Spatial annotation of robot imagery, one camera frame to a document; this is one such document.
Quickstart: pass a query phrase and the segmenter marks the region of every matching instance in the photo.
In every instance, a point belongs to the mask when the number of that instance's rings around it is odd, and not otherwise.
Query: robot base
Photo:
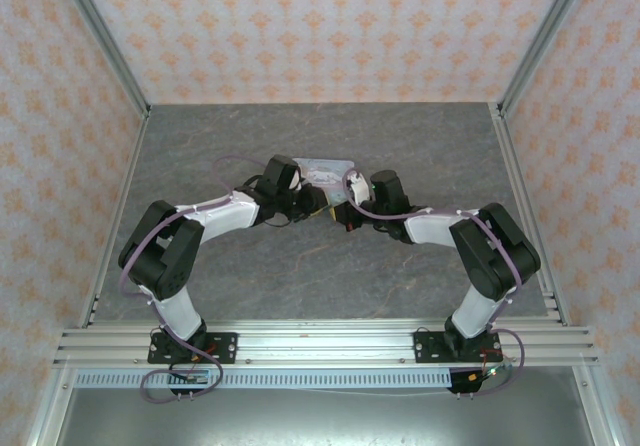
[[[502,354],[497,333],[481,334],[454,352],[445,342],[444,331],[416,331],[413,333],[413,351],[416,363],[500,363]]]
[[[235,364],[238,350],[237,333],[206,333],[203,351],[209,352],[220,364]],[[151,345],[147,362],[149,364],[178,364],[193,362],[194,354],[177,344],[171,337],[160,331],[151,335]],[[200,363],[211,361],[200,358]]]

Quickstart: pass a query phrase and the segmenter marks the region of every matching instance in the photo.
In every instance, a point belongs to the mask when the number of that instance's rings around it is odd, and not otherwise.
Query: enclosure
[[[3,443],[640,437],[640,0],[0,4]],[[413,335],[465,298],[460,255],[322,211],[202,244],[188,290],[238,335],[227,382],[144,403],[158,321],[120,294],[118,255],[154,201],[262,172],[214,171],[228,154],[394,170],[420,207],[504,205],[542,260],[496,321],[522,376],[456,401],[456,364],[419,362]]]

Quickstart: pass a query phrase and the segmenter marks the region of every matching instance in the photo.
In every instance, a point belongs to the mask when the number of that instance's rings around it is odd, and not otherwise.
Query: black mounting plate
[[[235,364],[238,352],[238,333],[206,333],[204,344],[215,344],[215,349],[211,356],[217,359],[220,364]],[[149,364],[176,364],[190,363],[192,354],[182,347],[176,347],[176,343],[164,332],[153,333],[151,335],[151,345],[147,362]],[[202,358],[200,363],[211,363],[206,358]]]
[[[458,357],[446,345],[444,331],[416,331],[413,333],[413,352],[416,363],[482,363],[485,361],[483,350],[500,350],[498,333],[487,334],[484,339],[474,344],[473,350],[462,351]],[[488,363],[502,362],[500,353],[487,353]]]

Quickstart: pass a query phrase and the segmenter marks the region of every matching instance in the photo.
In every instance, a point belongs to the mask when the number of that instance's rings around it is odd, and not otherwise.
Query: patterned wallpaper
[[[497,101],[553,0],[95,0],[147,100]]]
[[[571,318],[640,438],[640,0],[578,0],[509,121]]]
[[[93,277],[139,118],[71,0],[0,0],[0,444]]]

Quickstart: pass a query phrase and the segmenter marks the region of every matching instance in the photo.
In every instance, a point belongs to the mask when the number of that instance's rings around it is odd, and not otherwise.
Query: wall
[[[497,101],[553,0],[95,0],[152,104]]]
[[[0,0],[0,443],[24,444],[139,118],[71,0]]]
[[[640,438],[640,0],[578,0],[509,120],[571,318]]]

